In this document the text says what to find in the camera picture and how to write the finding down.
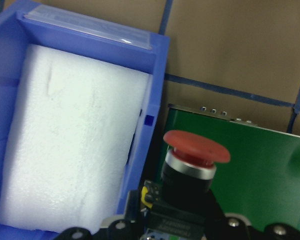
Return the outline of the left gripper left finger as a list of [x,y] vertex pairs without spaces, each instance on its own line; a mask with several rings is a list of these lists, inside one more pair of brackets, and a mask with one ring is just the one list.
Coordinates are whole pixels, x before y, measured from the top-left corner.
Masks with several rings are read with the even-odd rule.
[[129,240],[130,221],[123,217],[107,217],[99,230],[92,234],[82,227],[71,227],[64,230],[55,240]]

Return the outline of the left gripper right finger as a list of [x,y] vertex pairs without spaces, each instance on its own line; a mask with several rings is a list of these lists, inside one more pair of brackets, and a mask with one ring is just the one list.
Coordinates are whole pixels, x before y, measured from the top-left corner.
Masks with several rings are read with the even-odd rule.
[[224,234],[225,240],[300,240],[300,230],[291,225],[275,222],[260,231],[247,217],[232,212],[225,214]]

